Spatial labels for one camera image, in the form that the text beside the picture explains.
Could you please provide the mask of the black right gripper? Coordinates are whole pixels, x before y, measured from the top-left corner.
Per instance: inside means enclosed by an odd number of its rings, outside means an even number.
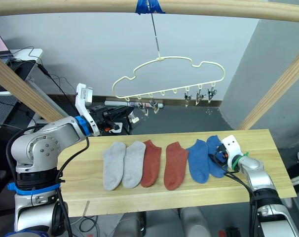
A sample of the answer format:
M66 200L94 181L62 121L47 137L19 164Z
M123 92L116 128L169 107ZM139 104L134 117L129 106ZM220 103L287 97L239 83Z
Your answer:
M217 166L227 172L227 161L228 161L228 154L226 152L226 147L224 144L220 144L217 146L216 151L214 154L208 154L209 158L216 162Z

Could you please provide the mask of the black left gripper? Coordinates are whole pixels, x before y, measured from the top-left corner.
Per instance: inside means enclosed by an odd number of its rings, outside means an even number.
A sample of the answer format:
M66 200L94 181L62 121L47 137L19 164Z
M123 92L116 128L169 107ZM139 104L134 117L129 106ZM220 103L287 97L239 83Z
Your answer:
M130 106L115 106L113 108L94 106L89 109L89 112L100 131L110 132L120 129L114 121L127 117L133 110L134 107Z

